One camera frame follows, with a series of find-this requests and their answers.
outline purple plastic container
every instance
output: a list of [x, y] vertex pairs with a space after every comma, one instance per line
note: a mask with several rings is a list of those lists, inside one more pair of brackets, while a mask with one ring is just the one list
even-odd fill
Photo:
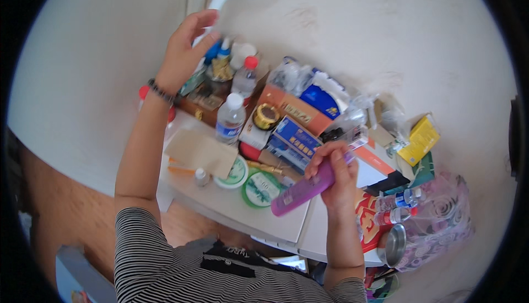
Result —
[[[347, 152], [343, 155], [347, 164], [354, 160], [354, 154]], [[301, 179], [295, 185], [272, 200], [272, 213], [280, 217], [299, 207], [314, 196], [321, 194], [334, 184], [334, 171], [331, 161], [326, 157], [318, 167], [318, 173], [306, 180]]]

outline green lid container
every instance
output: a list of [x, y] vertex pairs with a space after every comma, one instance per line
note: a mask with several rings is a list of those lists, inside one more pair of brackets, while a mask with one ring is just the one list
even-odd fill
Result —
[[273, 174], [250, 167], [248, 180], [242, 185], [242, 198], [250, 207], [266, 208], [284, 188]]

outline person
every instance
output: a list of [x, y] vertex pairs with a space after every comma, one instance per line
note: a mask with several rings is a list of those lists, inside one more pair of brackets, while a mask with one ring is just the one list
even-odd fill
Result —
[[[176, 95], [219, 38], [193, 40], [217, 19], [216, 10], [189, 15], [169, 38], [155, 85]], [[167, 243], [156, 202], [169, 103], [149, 91], [123, 153], [115, 185], [114, 280], [123, 302], [366, 302], [365, 266], [354, 212], [358, 163], [346, 165], [347, 145], [320, 147], [308, 165], [310, 178], [330, 157], [335, 183], [321, 194], [327, 207], [327, 267], [324, 286], [254, 251], [203, 238], [173, 248]]]

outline white table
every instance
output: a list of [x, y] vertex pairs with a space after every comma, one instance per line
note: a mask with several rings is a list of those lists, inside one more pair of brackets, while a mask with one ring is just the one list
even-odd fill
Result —
[[[178, 129], [192, 129], [215, 136], [212, 127], [178, 110], [175, 120], [166, 132], [164, 149]], [[159, 194], [173, 194], [177, 202], [271, 246], [318, 261], [327, 261], [325, 246], [327, 209], [320, 196], [282, 217], [276, 217], [270, 208], [249, 207], [242, 199], [240, 188], [228, 190], [218, 187], [213, 182], [204, 188], [197, 187], [192, 175], [170, 172], [167, 169], [168, 160], [169, 157], [164, 155], [160, 170]], [[383, 177], [379, 174], [373, 179], [368, 167], [363, 162], [360, 164], [359, 187], [377, 182]], [[376, 251], [366, 253], [365, 259], [368, 266], [382, 265]]]

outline orange box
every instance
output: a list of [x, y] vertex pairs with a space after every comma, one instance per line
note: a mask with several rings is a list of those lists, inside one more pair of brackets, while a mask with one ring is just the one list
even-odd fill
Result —
[[281, 116], [289, 115], [315, 136], [321, 133], [332, 123], [332, 120], [322, 114], [305, 101], [292, 94], [283, 92], [272, 85], [266, 85], [257, 101], [257, 105], [268, 103], [275, 106]]

